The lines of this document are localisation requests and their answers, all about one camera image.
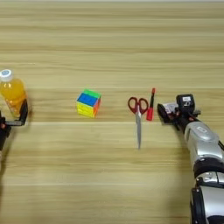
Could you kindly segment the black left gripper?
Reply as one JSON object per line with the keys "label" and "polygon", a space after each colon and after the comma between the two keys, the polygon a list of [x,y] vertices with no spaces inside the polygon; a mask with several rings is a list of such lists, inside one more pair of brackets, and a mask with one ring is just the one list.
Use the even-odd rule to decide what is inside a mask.
{"label": "black left gripper", "polygon": [[24,100],[24,102],[21,106],[20,117],[18,120],[6,122],[5,118],[2,116],[1,111],[0,111],[0,151],[3,150],[6,138],[11,133],[11,126],[24,126],[27,116],[28,116],[27,100]]}

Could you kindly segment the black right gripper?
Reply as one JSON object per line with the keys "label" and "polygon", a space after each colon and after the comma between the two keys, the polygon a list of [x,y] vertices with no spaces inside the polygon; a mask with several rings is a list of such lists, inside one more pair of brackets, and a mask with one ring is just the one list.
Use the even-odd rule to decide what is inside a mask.
{"label": "black right gripper", "polygon": [[176,103],[159,103],[157,105],[157,112],[164,123],[170,123],[172,121],[172,124],[177,130],[185,130],[189,123],[197,122],[199,120],[198,116],[201,114],[199,110],[195,110],[192,113],[182,113],[177,111],[172,120],[172,114],[175,112],[176,107]]}

